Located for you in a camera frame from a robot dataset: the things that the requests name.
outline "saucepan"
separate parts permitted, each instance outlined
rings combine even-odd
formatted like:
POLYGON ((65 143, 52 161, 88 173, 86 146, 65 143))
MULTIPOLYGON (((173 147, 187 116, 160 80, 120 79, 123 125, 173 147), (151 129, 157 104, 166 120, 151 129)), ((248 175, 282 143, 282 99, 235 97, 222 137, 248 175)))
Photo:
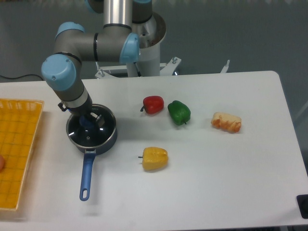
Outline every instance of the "saucepan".
POLYGON ((70 141, 84 153, 79 198, 87 201, 90 197, 92 166, 96 155, 112 148, 117 139, 116 117, 106 106, 92 105, 87 116, 71 115, 66 124, 70 141))

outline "yellow bell pepper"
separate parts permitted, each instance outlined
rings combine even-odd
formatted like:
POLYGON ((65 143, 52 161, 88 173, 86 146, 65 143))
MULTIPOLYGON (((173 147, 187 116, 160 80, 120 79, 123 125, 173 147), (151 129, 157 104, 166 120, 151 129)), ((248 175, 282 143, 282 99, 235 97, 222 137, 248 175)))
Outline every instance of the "yellow bell pepper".
POLYGON ((167 165, 168 152, 162 148, 148 147, 143 150, 142 158, 143 169, 146 171, 154 170, 167 165))

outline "orange basket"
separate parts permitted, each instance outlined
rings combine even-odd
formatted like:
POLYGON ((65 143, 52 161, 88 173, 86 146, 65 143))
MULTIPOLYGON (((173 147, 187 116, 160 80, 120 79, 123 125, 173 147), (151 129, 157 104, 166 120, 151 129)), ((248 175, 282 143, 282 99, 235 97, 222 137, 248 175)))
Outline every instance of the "orange basket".
POLYGON ((16 210, 44 101, 0 99, 0 210, 16 210))

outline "black cable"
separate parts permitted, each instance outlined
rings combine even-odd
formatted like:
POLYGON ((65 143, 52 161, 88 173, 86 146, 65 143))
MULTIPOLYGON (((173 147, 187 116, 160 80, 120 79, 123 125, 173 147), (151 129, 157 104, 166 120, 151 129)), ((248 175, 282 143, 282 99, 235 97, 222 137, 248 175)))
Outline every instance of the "black cable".
POLYGON ((19 77, 12 77, 12 78, 0 75, 1 78, 5 78, 5 79, 18 79, 18 78, 24 78, 24 77, 27 77, 27 76, 36 76, 36 77, 40 78, 40 80, 44 81, 42 76, 39 76, 39 75, 36 75, 36 74, 28 74, 28 75, 19 76, 19 77))

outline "green bell pepper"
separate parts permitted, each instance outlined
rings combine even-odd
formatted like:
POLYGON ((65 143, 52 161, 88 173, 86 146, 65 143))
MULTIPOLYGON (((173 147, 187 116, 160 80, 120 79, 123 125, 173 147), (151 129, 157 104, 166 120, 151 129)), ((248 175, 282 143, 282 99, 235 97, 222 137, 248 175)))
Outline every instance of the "green bell pepper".
POLYGON ((176 125, 186 124, 191 119, 191 111, 180 101, 173 101, 168 105, 168 111, 176 125))

